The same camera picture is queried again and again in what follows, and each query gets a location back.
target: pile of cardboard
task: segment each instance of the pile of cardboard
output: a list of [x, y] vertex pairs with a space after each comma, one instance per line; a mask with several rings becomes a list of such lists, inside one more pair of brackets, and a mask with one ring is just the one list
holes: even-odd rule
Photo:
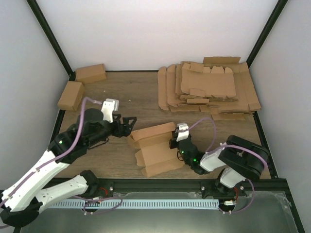
[[247, 63], [240, 57], [205, 57], [158, 71], [159, 107], [201, 111], [214, 119], [245, 119], [261, 109]]

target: white backdrop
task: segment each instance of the white backdrop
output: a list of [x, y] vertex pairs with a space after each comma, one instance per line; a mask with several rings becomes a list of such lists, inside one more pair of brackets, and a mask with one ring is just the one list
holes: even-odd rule
[[288, 1], [251, 66], [259, 111], [277, 171], [311, 232], [310, 2]]
[[73, 69], [245, 61], [277, 0], [37, 0]]

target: flattened cardboard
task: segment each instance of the flattened cardboard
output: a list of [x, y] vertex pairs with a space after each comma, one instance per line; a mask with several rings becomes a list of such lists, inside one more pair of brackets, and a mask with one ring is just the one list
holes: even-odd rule
[[180, 99], [181, 100], [187, 100], [187, 99], [197, 99], [199, 98], [198, 96], [193, 96], [193, 95], [181, 95]]
[[200, 110], [199, 105], [185, 105], [179, 107], [170, 106], [171, 112], [198, 112]]
[[209, 99], [187, 99], [187, 103], [209, 103]]
[[240, 57], [205, 57], [203, 64], [230, 64], [239, 63]]
[[194, 63], [184, 63], [182, 66], [181, 91], [191, 94], [192, 89], [201, 90], [198, 96], [208, 98], [233, 98], [236, 96], [233, 71], [230, 68], [213, 66], [212, 68], [197, 68]]
[[163, 110], [168, 111], [166, 96], [166, 67], [161, 67], [157, 73], [157, 86], [158, 86], [158, 104]]
[[202, 113], [210, 113], [210, 107], [208, 107], [207, 105], [200, 105], [200, 111]]
[[104, 64], [98, 64], [90, 67], [83, 67], [76, 70], [76, 81], [81, 83], [94, 83], [105, 80], [106, 70]]
[[176, 65], [171, 65], [166, 70], [166, 88], [167, 88], [167, 104], [169, 106], [178, 107], [179, 104], [186, 103], [186, 101], [181, 100], [175, 93]]
[[84, 93], [82, 83], [68, 81], [57, 106], [61, 110], [76, 111]]
[[210, 101], [209, 106], [219, 107], [219, 113], [246, 113], [261, 109], [247, 63], [226, 64], [234, 71], [234, 80], [238, 100], [235, 102]]
[[169, 140], [175, 130], [173, 122], [136, 130], [128, 136], [132, 147], [140, 149], [136, 154], [137, 165], [142, 166], [145, 177], [181, 168], [184, 163], [176, 157], [177, 149], [170, 149]]
[[177, 64], [176, 66], [176, 87], [175, 93], [178, 96], [181, 96], [183, 93], [181, 91], [181, 64]]

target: wooden surface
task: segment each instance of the wooden surface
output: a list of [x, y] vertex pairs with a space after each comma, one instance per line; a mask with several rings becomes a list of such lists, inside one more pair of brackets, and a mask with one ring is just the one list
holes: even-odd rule
[[[200, 112], [177, 112], [160, 110], [157, 98], [157, 73], [155, 72], [112, 72], [107, 73], [107, 80], [85, 85], [85, 96], [94, 100], [106, 98], [120, 101], [118, 113], [123, 117], [137, 117], [134, 130], [174, 121], [176, 124], [186, 122], [192, 125], [197, 120], [208, 116]], [[87, 103], [86, 108], [100, 108], [99, 105]], [[66, 111], [60, 132], [65, 131], [76, 122], [78, 111]], [[214, 148], [220, 142], [225, 142], [231, 134], [260, 144], [259, 136], [252, 116], [248, 120], [216, 121], [217, 138]], [[212, 141], [213, 126], [204, 121], [191, 130], [192, 141], [199, 150], [205, 151]], [[58, 177], [73, 177], [83, 170], [90, 169], [99, 178], [143, 178], [140, 167], [134, 156], [135, 149], [131, 148], [126, 138], [110, 137], [106, 145], [89, 150], [77, 159]], [[217, 178], [221, 169], [208, 175], [200, 176], [189, 166], [172, 170], [154, 176], [153, 178], [168, 179], [205, 179]], [[264, 171], [262, 178], [270, 178], [269, 171]]]

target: folded cardboard box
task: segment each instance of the folded cardboard box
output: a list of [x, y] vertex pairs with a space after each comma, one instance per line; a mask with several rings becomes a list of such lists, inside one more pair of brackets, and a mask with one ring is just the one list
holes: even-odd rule
[[218, 113], [247, 113], [260, 110], [259, 103], [247, 63], [239, 63], [240, 57], [205, 57], [205, 67], [223, 66], [232, 69], [236, 86], [237, 101], [210, 101], [211, 107], [218, 107]]
[[181, 168], [184, 162], [177, 159], [177, 149], [170, 149], [169, 141], [174, 122], [132, 131], [128, 143], [139, 151], [135, 154], [137, 165], [143, 167], [145, 177]]
[[181, 91], [183, 93], [210, 99], [236, 97], [233, 72], [229, 67], [205, 67], [191, 62], [182, 65]]
[[84, 93], [82, 83], [69, 81], [60, 97], [57, 106], [61, 110], [76, 111]]
[[86, 83], [94, 83], [105, 80], [106, 70], [104, 64], [83, 67], [76, 70], [76, 81]]

